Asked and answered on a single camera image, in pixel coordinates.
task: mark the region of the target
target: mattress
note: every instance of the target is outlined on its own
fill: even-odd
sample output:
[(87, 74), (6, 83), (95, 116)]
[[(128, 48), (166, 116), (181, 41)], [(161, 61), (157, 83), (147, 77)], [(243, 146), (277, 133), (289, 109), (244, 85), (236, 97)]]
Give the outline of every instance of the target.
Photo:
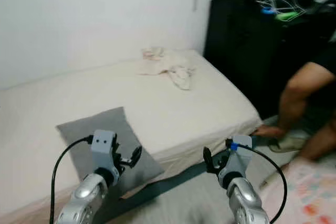
[[(0, 216), (50, 194), (52, 168), (64, 150), (55, 126), (123, 106), (141, 144), (174, 176), (216, 153), (224, 139), (261, 124), (246, 97), (194, 51), (192, 89), (178, 89), (166, 74), (139, 75), (140, 60), (63, 74), (0, 91)], [(56, 191), (79, 183), (69, 155)]]

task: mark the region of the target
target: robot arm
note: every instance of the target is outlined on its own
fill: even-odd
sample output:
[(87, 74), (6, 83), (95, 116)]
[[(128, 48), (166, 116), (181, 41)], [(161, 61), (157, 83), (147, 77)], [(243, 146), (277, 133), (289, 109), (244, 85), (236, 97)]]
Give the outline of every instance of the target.
[[(233, 142), (252, 147), (252, 139), (249, 136), (234, 136)], [(215, 167), (210, 150), (207, 147), (203, 150), (207, 172), (216, 174), (220, 186), (226, 189), (236, 222), (268, 224), (269, 219), (261, 207), (260, 197), (246, 179), (245, 171), (251, 155), (248, 150), (237, 148), (232, 144), (230, 151), (228, 150), (227, 155), (224, 155)]]
[(127, 165), (133, 168), (140, 159), (142, 147), (137, 147), (130, 159), (117, 153), (117, 135), (96, 130), (91, 151), (97, 169), (72, 192), (70, 201), (59, 214), (57, 224), (89, 224), (100, 208), (110, 186), (115, 186)]

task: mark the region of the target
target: floor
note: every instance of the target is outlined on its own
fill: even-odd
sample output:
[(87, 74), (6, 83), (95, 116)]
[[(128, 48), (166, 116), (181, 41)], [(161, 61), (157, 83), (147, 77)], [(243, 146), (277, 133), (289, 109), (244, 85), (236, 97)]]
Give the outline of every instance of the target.
[[(259, 146), (257, 149), (271, 157), (278, 165), (286, 163), (295, 154), (276, 154), (266, 146)], [(255, 190), (258, 190), (260, 183), (273, 171), (274, 168), (267, 161), (254, 156), (247, 169), (247, 178)], [(225, 193), (215, 175), (203, 173), (147, 204), (119, 216), (109, 224), (233, 223), (233, 215)]]

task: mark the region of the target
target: person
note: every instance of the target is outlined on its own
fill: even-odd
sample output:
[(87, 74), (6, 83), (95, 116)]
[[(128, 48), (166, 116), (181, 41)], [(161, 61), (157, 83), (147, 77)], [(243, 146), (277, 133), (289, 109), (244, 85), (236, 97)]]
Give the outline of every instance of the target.
[(336, 44), (333, 43), (306, 63), (287, 82), (280, 97), (277, 126), (260, 126), (253, 135), (281, 139), (302, 118), (308, 103), (321, 92), (320, 104), (329, 104), (333, 114), (315, 135), (309, 138), (297, 157), (315, 161), (336, 149)]

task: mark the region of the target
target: black cable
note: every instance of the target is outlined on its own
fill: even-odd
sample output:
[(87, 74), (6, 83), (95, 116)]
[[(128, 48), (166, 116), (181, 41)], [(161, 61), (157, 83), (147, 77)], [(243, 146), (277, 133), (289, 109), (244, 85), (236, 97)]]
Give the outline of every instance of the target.
[(80, 140), (77, 140), (70, 144), (58, 157), (56, 164), (54, 166), (53, 176), (51, 178), (51, 199), (50, 199), (50, 217), (49, 217), (49, 224), (54, 224), (54, 212), (55, 212), (55, 178), (56, 178), (56, 171), (59, 163), (61, 162), (61, 159), (66, 154), (68, 150), (70, 150), (72, 147), (74, 147), (76, 144), (79, 144), (81, 142), (88, 142), (89, 144), (92, 144), (93, 136), (90, 135), (88, 137), (84, 137)]
[(266, 156), (264, 153), (260, 152), (260, 151), (257, 151), (257, 150), (254, 150), (246, 145), (242, 145), (242, 144), (237, 144), (239, 147), (241, 148), (244, 148), (244, 149), (247, 149), (249, 151), (252, 151), (254, 153), (257, 153), (258, 155), (262, 156), (263, 158), (265, 158), (268, 162), (270, 162), (278, 171), (278, 173), (280, 174), (281, 178), (282, 178), (282, 182), (283, 182), (283, 200), (282, 200), (282, 203), (281, 203), (281, 206), (277, 212), (277, 214), (274, 216), (274, 218), (270, 221), (270, 223), (274, 223), (278, 218), (279, 216), (281, 215), (284, 207), (285, 207), (285, 204), (286, 204), (286, 200), (287, 200), (287, 182), (286, 182), (286, 178), (281, 170), (281, 168), (273, 161), (271, 160), (268, 156)]

